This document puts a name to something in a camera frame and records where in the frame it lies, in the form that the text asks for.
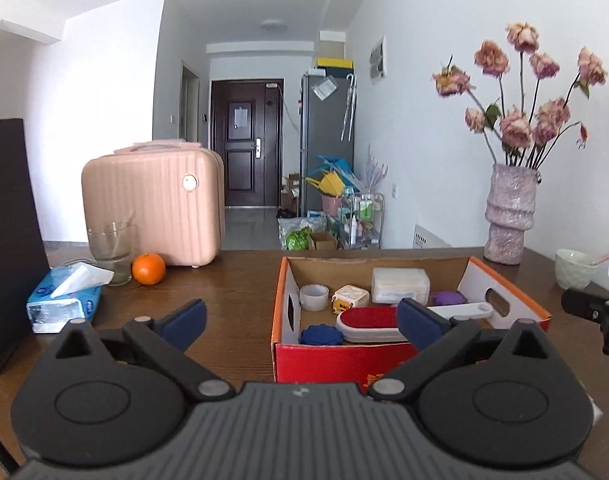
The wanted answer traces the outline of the purple gear lid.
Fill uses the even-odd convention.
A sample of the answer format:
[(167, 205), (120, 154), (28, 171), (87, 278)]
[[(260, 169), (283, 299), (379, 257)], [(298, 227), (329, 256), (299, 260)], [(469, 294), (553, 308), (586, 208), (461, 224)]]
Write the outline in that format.
[(457, 304), (466, 304), (466, 298), (461, 292), (453, 290), (442, 290), (431, 295), (431, 305), (433, 307), (456, 306)]

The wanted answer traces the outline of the red white lint brush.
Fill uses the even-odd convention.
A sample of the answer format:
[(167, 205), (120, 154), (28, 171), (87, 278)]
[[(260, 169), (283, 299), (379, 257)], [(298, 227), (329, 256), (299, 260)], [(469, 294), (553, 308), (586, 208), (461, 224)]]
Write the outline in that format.
[[(464, 318), (490, 318), (493, 313), (491, 304), (457, 304), (456, 306), (428, 308), (449, 320), (457, 315)], [(403, 342), (405, 337), (398, 330), (396, 307), (362, 307), (349, 309), (336, 318), (336, 328), (344, 335), (344, 340), (352, 344), (389, 344)]]

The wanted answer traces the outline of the cream cube toy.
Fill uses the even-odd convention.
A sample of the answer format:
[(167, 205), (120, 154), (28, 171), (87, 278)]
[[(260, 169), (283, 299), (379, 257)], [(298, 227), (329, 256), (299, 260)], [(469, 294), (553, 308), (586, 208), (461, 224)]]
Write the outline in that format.
[(370, 293), (355, 285), (338, 288), (332, 296), (332, 310), (336, 315), (352, 309), (367, 307), (370, 304)]

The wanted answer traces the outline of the blue gear lid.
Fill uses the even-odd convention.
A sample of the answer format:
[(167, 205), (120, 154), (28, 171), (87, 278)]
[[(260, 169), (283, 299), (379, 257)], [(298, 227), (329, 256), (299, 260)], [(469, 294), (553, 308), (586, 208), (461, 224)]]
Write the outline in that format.
[(326, 324), (310, 325), (299, 336), (299, 344), (306, 346), (341, 346), (343, 343), (343, 333)]

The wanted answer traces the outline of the small translucent cup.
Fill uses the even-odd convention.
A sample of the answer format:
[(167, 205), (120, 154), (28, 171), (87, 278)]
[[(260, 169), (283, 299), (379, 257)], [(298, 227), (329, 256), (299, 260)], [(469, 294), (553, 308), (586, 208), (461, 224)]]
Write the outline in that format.
[(303, 310), (320, 312), (329, 306), (329, 289), (321, 284), (308, 284), (299, 289), (299, 302)]

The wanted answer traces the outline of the translucent cotton swab bottle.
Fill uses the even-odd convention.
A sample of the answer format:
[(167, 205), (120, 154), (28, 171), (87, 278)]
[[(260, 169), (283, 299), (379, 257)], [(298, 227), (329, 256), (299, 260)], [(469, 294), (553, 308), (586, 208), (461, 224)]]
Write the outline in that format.
[(372, 299), (375, 304), (395, 306), (410, 298), (427, 304), (431, 280), (424, 269), (375, 268), (372, 273)]

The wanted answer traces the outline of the pale green bowl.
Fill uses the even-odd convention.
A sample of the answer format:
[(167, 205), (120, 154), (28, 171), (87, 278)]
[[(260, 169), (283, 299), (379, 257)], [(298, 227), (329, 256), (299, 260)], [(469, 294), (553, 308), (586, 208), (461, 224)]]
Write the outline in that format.
[(583, 252), (559, 249), (555, 252), (554, 273), (561, 289), (585, 289), (594, 278), (599, 266)]

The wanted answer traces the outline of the orange fruit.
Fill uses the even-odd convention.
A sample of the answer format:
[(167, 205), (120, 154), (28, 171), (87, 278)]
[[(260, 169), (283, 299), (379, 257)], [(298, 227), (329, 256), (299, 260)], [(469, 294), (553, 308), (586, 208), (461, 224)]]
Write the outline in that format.
[(167, 273), (163, 258), (153, 252), (138, 255), (131, 264), (131, 273), (135, 281), (145, 286), (160, 283)]

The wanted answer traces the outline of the white leaning board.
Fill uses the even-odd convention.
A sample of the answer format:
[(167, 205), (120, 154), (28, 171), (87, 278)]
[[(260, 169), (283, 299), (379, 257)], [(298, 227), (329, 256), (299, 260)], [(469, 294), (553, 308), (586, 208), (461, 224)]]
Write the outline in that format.
[(434, 248), (448, 248), (450, 244), (435, 233), (423, 228), (419, 224), (416, 224), (413, 234), (413, 245), (414, 249), (434, 249)]

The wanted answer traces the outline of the red cardboard box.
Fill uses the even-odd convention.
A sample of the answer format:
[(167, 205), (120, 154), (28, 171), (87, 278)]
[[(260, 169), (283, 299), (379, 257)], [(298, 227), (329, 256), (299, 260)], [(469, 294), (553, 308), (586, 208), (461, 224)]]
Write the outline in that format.
[(485, 327), (552, 315), (518, 286), (473, 256), (337, 259), (285, 257), (280, 263), (271, 332), (277, 382), (354, 382), (369, 388), (416, 349), (399, 333), (396, 307), (376, 302), (377, 269), (422, 269), (427, 304), (442, 316), (472, 309)]

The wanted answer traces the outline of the blue tissue pack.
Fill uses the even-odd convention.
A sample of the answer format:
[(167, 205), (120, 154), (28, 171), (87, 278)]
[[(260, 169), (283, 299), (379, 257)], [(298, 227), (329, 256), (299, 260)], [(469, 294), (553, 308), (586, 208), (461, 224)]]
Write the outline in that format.
[(27, 314), (35, 334), (57, 334), (75, 318), (92, 322), (103, 286), (114, 272), (76, 262), (50, 270), (27, 301)]

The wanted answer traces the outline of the clear drinking glass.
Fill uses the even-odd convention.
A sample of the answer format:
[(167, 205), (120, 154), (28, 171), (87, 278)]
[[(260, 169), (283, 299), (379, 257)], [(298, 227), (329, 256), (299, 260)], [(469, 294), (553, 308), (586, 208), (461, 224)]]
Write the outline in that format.
[(113, 221), (88, 228), (88, 246), (97, 262), (105, 270), (114, 272), (111, 286), (126, 285), (131, 281), (132, 222), (131, 210), (124, 220)]

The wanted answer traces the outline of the purple ceramic vase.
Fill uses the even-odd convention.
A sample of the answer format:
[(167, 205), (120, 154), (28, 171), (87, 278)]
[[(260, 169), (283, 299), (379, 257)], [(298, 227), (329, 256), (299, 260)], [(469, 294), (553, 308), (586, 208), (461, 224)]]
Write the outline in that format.
[(485, 218), (487, 260), (518, 266), (523, 258), (525, 233), (535, 224), (538, 174), (521, 166), (495, 164), (490, 179)]

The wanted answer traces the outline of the pink small suitcase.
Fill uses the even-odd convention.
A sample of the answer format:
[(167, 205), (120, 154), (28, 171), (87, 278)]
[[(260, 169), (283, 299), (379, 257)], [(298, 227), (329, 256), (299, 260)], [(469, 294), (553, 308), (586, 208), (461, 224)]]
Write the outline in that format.
[(197, 142), (149, 141), (86, 163), (88, 229), (126, 221), (134, 252), (169, 266), (207, 266), (224, 239), (224, 162)]

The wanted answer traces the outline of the small cardboard box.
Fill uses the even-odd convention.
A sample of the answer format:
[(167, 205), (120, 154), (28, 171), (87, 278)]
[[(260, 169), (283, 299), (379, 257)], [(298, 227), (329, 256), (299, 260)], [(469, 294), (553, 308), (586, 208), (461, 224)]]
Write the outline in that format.
[(310, 250), (336, 250), (338, 240), (329, 232), (313, 232), (308, 235)]

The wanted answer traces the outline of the black paper bag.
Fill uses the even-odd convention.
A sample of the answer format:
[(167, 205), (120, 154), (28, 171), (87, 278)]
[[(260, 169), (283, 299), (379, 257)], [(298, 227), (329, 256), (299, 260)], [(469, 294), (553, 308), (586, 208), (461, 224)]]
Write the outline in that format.
[(35, 210), (24, 121), (0, 119), (0, 374), (31, 332), (26, 304), (49, 270)]

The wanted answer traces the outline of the green plastic bag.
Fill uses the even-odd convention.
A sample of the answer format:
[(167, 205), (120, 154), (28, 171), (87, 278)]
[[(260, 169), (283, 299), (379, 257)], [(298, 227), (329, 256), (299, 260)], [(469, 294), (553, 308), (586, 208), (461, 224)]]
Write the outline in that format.
[(277, 220), (277, 225), (280, 247), (288, 252), (301, 252), (309, 248), (310, 234), (326, 231), (327, 218), (325, 216), (280, 218)]

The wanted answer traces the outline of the yellow blue folded items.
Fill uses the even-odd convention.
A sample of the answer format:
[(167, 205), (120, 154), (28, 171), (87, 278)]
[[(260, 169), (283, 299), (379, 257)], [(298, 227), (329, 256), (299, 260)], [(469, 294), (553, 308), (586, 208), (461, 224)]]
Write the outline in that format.
[(353, 172), (351, 165), (344, 157), (317, 155), (319, 163), (304, 180), (323, 195), (341, 197), (346, 188), (359, 192), (364, 188), (363, 182)]

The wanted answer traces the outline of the dark entrance door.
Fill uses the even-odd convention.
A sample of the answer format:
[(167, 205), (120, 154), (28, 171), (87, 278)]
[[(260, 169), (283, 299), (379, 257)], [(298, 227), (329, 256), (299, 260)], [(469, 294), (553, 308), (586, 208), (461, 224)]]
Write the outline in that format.
[(224, 162), (225, 205), (275, 207), (282, 169), (283, 82), (211, 84), (211, 140)]

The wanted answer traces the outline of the grey refrigerator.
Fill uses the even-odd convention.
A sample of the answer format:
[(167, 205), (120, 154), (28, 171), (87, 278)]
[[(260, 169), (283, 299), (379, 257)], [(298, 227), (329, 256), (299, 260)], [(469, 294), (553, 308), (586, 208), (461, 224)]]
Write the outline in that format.
[(320, 156), (344, 159), (353, 166), (353, 134), (344, 130), (350, 81), (347, 78), (304, 74), (301, 78), (299, 155), (301, 177), (299, 208), (321, 211), (321, 192), (306, 181), (318, 179), (323, 165)]

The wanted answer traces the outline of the yellow box on fridge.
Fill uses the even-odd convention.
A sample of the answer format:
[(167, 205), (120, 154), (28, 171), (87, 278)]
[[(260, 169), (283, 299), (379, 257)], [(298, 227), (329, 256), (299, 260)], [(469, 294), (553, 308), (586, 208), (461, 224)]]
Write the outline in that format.
[(353, 70), (353, 62), (344, 58), (322, 58), (315, 59), (318, 68), (338, 68), (338, 70)]

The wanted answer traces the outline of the white round ceiling lamp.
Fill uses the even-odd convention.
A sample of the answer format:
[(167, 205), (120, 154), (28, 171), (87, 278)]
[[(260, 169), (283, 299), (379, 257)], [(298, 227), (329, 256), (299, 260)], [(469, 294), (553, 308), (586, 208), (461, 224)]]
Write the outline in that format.
[(264, 20), (260, 23), (260, 27), (267, 32), (283, 32), (287, 29), (287, 25), (281, 20)]

